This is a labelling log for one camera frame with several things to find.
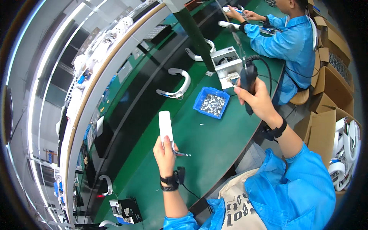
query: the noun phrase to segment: green tabletop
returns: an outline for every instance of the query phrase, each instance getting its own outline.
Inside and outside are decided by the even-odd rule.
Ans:
[[[244,7],[261,15],[284,16],[277,8],[268,6],[263,0],[252,0]],[[238,35],[242,40],[246,55],[256,54],[250,48],[250,39],[240,32]],[[217,50],[234,46],[238,51],[232,35],[226,28],[213,42]],[[263,58],[270,66],[272,78],[279,81],[284,61]],[[262,62],[255,61],[254,63],[259,74],[268,75],[268,71]],[[201,76],[204,75],[204,72],[203,63],[195,64],[188,70],[189,74],[197,73]],[[269,89],[269,79],[266,77],[260,78],[265,81]],[[261,121],[256,115],[249,116],[245,107],[239,104],[236,96],[230,97],[221,120],[200,114],[194,110],[192,108],[194,101],[202,87],[215,88],[218,84],[216,74],[211,77],[204,75],[199,83],[191,83],[191,87],[194,87],[194,89],[190,95],[185,95],[187,98],[184,103],[180,104],[180,101],[167,99],[161,109],[170,110],[171,112],[173,136],[179,150],[192,155],[191,157],[178,157],[176,166],[186,168],[185,185],[198,196],[205,195],[228,171],[252,138]],[[276,83],[273,81],[272,94],[274,94],[275,89]],[[169,106],[174,103],[178,108],[177,111],[172,111],[172,106]],[[159,171],[152,152],[152,147],[158,135],[158,116],[156,115],[113,182],[114,192],[118,193],[118,199],[136,198],[144,219],[142,223],[123,225],[120,227],[121,229],[143,229],[144,227],[146,230],[157,230],[162,227],[165,216],[163,196],[158,179]],[[145,148],[150,149],[149,152],[144,152]],[[138,154],[140,154],[142,160],[137,160]],[[137,165],[137,168],[132,171],[134,169],[132,165],[134,164]],[[197,201],[193,195],[182,187],[179,190],[188,207]],[[115,199],[115,197],[105,198],[95,222],[101,220],[116,222],[116,217],[113,216],[109,208],[108,200],[110,199]]]

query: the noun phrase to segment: right hand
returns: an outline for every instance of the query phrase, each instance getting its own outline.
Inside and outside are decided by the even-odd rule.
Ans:
[[[252,107],[253,112],[270,125],[275,119],[279,119],[280,115],[273,107],[266,84],[259,78],[256,78],[254,84],[254,96],[240,87],[235,87],[234,92],[238,95],[241,105],[244,105],[246,101]]]
[[[246,15],[248,20],[254,20],[254,21],[263,21],[266,20],[264,16],[260,16],[259,14],[254,13],[250,10],[244,10],[243,13]]]

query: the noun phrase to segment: left hand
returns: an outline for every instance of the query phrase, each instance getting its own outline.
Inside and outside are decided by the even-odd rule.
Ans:
[[[230,18],[236,19],[238,21],[244,20],[243,17],[232,8],[232,6],[228,5],[227,6],[230,9],[230,12],[226,12],[226,15]]]
[[[155,155],[157,165],[159,166],[160,176],[162,178],[171,177],[174,173],[175,155],[171,149],[171,142],[168,136],[165,136],[164,147],[161,143],[161,137],[157,137],[155,146],[153,147],[153,154]]]

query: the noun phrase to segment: worker in blue jacket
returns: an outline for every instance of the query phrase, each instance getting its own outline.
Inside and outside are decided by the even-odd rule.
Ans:
[[[282,30],[271,37],[260,35],[259,27],[248,24],[231,6],[228,6],[230,12],[226,14],[241,22],[240,30],[251,39],[254,51],[266,57],[286,60],[285,74],[273,99],[275,105],[284,105],[311,84],[315,53],[312,26],[305,15],[307,0],[276,0],[276,5],[288,17],[277,18],[271,14],[261,16],[244,10],[248,20],[263,21]]]
[[[262,80],[256,79],[254,96],[239,87],[235,87],[234,92],[240,98],[240,103],[243,105],[246,101],[271,129],[281,130],[281,136],[276,139],[286,158],[288,169],[286,170],[283,160],[275,156],[271,149],[263,151],[253,144],[251,151],[245,153],[239,164],[245,162],[246,166],[239,169],[238,175],[227,181],[220,191],[215,195],[211,194],[216,199],[207,200],[212,214],[202,226],[197,224],[193,214],[188,211],[177,190],[178,184],[161,182],[166,213],[163,228],[323,229],[333,213],[336,196],[321,156],[309,151],[300,137],[276,112]],[[153,153],[160,177],[170,181],[175,156],[168,136],[164,137],[163,145],[161,138],[157,138]]]

